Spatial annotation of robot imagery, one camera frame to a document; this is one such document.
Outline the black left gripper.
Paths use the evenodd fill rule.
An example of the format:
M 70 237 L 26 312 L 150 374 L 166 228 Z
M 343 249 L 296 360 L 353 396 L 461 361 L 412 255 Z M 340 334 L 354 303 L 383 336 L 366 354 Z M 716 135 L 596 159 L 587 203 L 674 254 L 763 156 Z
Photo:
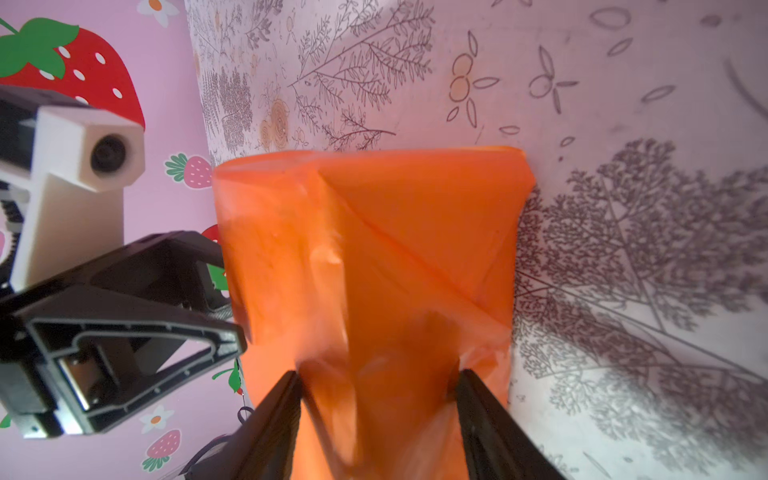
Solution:
M 106 433 L 246 350 L 209 269 L 221 247 L 153 234 L 1 301 L 1 403 L 25 438 Z

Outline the yellow orange wrapping paper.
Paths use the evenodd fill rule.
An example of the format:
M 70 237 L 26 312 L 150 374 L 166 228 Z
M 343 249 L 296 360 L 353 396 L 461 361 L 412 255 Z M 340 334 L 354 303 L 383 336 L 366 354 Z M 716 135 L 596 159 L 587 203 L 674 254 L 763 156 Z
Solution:
M 290 151 L 215 169 L 247 388 L 305 390 L 295 479 L 464 479 L 450 390 L 508 398 L 518 220 L 512 147 Z

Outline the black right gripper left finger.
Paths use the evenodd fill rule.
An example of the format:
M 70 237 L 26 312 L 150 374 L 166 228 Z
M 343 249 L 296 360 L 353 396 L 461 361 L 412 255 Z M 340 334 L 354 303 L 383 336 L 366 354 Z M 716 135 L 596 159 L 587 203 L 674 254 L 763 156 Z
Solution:
M 301 418 L 303 386 L 286 372 L 232 435 L 206 446 L 185 466 L 187 479 L 288 479 Z

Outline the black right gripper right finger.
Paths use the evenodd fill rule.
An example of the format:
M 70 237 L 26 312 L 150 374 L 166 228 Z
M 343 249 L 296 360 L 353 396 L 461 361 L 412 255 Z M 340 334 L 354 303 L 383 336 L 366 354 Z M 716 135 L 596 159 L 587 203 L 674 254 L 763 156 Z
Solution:
M 474 371 L 459 373 L 455 397 L 471 480 L 564 480 Z

